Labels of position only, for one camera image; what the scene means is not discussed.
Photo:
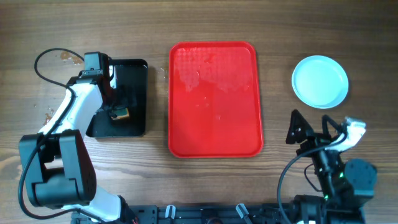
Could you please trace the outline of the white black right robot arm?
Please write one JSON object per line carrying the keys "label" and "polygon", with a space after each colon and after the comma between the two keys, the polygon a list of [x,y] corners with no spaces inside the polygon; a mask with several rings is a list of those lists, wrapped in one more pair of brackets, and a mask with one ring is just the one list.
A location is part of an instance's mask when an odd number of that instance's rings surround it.
{"label": "white black right robot arm", "polygon": [[287,144],[299,144],[296,156],[283,169],[308,157],[318,178],[322,196],[296,195],[284,208],[277,191],[280,214],[286,223],[364,223],[363,206],[374,197],[377,170],[362,159],[343,162],[341,154],[351,149],[366,132],[365,122],[346,117],[341,124],[322,116],[322,132],[316,133],[298,110],[293,110]]}

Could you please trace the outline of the orange green sponge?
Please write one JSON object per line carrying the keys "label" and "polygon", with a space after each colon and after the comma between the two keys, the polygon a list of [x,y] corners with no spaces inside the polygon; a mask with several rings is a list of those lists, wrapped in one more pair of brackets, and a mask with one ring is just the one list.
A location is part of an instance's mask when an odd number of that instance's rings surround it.
{"label": "orange green sponge", "polygon": [[129,110],[127,108],[111,110],[110,116],[112,120],[121,120],[121,119],[130,118]]}

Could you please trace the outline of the black water tray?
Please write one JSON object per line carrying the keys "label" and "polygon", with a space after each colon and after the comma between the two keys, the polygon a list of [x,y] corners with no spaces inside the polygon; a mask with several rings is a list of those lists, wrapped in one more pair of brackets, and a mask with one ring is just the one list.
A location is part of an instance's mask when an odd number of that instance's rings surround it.
{"label": "black water tray", "polygon": [[142,136],[146,130],[147,62],[143,59],[116,59],[109,65],[112,88],[123,89],[130,118],[112,120],[99,109],[86,131],[91,138]]}

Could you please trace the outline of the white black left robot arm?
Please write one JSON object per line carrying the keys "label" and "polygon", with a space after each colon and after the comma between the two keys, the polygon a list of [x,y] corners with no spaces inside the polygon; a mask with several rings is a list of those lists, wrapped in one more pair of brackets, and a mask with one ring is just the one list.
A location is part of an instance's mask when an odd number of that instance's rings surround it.
{"label": "white black left robot arm", "polygon": [[118,195],[98,187],[84,136],[96,112],[113,99],[109,57],[89,52],[84,70],[63,85],[65,98],[37,134],[19,141],[21,210],[37,220],[77,213],[96,223],[138,223]]}

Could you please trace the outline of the red plastic tray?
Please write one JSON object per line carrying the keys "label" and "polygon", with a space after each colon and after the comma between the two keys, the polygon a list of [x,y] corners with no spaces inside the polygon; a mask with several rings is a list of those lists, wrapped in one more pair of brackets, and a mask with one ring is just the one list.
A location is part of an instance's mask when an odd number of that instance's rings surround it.
{"label": "red plastic tray", "polygon": [[250,43],[179,42],[170,49],[168,145],[184,159],[262,151],[257,55]]}

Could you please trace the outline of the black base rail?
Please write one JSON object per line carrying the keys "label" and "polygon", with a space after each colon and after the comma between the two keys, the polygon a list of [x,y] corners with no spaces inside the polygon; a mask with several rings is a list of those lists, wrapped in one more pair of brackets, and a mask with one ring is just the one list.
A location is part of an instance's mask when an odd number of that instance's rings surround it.
{"label": "black base rail", "polygon": [[[246,223],[235,206],[195,206],[172,208],[173,215],[168,214],[168,208],[156,207],[155,205],[140,205],[129,207],[142,224],[206,224],[214,218],[222,223]],[[274,203],[248,206],[248,218],[251,223],[272,224],[285,223],[279,211],[279,207]]]}

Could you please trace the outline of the light blue plate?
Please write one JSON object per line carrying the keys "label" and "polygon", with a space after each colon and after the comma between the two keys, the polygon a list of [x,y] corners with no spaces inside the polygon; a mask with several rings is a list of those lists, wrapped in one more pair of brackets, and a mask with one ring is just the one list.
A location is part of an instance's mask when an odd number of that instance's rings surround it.
{"label": "light blue plate", "polygon": [[292,72],[291,82],[294,93],[303,103],[322,110],[340,105],[349,90],[344,68],[323,55],[301,60]]}

